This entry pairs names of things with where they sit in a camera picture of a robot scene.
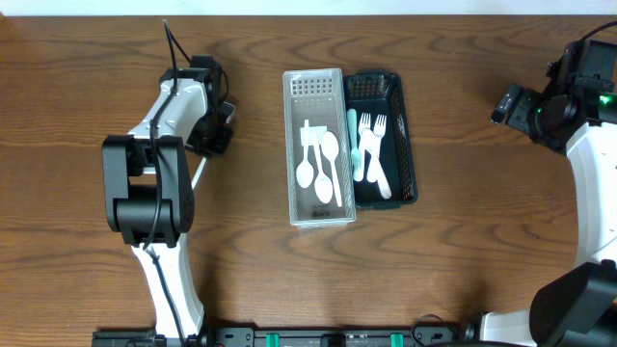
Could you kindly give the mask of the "white plastic spoon bowl down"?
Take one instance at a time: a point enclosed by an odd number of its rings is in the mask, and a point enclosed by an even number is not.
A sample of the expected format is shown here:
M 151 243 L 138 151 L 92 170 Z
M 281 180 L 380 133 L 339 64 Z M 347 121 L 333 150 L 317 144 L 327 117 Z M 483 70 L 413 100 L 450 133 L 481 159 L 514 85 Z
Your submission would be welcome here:
M 309 120 L 305 120 L 304 127 L 302 129 L 302 138 L 301 138 L 301 145 L 303 148 L 303 158 L 296 169 L 297 183 L 303 189 L 306 189 L 311 185 L 312 180 L 313 180 L 313 175 L 314 175 L 313 166 L 309 162 L 309 147 L 310 147 L 309 140 L 310 140 Z

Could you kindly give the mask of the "white plastic spoon large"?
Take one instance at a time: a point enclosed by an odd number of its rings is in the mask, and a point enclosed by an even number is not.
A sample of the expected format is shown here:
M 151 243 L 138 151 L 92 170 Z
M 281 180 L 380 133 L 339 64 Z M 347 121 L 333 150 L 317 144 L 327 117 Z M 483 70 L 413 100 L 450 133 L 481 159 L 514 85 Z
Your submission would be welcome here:
M 322 138 L 322 150 L 324 156 L 328 159 L 331 165 L 332 180 L 334 185 L 335 201 L 338 207 L 342 206 L 342 197 L 340 185 L 336 170 L 335 160 L 339 153 L 338 140 L 333 132 L 327 131 Z

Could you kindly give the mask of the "white plastic fork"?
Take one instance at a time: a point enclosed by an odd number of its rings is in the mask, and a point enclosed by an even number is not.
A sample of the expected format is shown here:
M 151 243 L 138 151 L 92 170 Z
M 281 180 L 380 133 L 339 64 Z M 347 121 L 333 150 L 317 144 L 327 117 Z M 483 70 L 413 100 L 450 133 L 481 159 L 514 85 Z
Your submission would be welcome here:
M 380 163 L 381 142 L 382 142 L 382 138 L 385 136 L 385 133 L 386 133 L 386 122 L 387 122 L 387 117 L 385 115 L 379 114 L 376 118 L 376 121 L 373 127 L 373 133 L 375 136 L 374 149 L 375 149 L 376 157 L 370 160 L 369 168 L 367 172 L 367 180 L 371 183 L 377 180 L 378 168 L 381 166 L 381 163 Z
M 364 163 L 365 163 L 365 145 L 363 139 L 363 132 L 370 128 L 371 116 L 369 113 L 362 113 L 360 123 L 358 127 L 358 135 L 360 136 L 358 148 L 352 150 L 352 159 L 354 164 L 353 178 L 355 181 L 360 182 L 364 176 Z

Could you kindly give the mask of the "mint green plastic fork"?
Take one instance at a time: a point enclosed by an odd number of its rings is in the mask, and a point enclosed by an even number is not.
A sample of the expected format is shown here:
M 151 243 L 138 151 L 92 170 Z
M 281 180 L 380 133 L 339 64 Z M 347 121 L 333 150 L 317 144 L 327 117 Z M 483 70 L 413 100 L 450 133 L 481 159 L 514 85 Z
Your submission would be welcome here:
M 348 133 L 350 137 L 351 146 L 351 160 L 353 166 L 353 176 L 357 175 L 357 171 L 360 168 L 361 154 L 358 148 L 358 115 L 357 111 L 353 108 L 347 110 L 347 124 Z

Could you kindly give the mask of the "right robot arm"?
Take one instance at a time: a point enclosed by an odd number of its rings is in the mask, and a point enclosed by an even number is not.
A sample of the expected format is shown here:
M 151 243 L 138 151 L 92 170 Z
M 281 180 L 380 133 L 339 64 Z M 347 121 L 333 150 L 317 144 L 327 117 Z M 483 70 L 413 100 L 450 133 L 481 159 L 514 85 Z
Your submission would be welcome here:
M 569 160 L 577 196 L 573 270 L 530 308 L 485 313 L 464 341 L 486 346 L 616 343 L 616 96 L 599 84 L 537 93 L 510 85 L 492 114 Z

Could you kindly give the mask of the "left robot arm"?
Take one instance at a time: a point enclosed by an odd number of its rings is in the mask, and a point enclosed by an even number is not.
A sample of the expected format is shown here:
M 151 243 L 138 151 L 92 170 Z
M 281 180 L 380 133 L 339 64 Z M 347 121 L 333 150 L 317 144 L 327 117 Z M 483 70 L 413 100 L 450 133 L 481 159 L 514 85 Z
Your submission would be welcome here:
M 205 345 L 205 308 L 193 281 L 187 234 L 206 162 L 222 154 L 231 137 L 226 124 L 235 107 L 220 90 L 227 79 L 219 67 L 170 68 L 141 122 L 104 140 L 107 223 L 139 260 L 156 321 L 144 337 L 97 335 L 95 343 Z

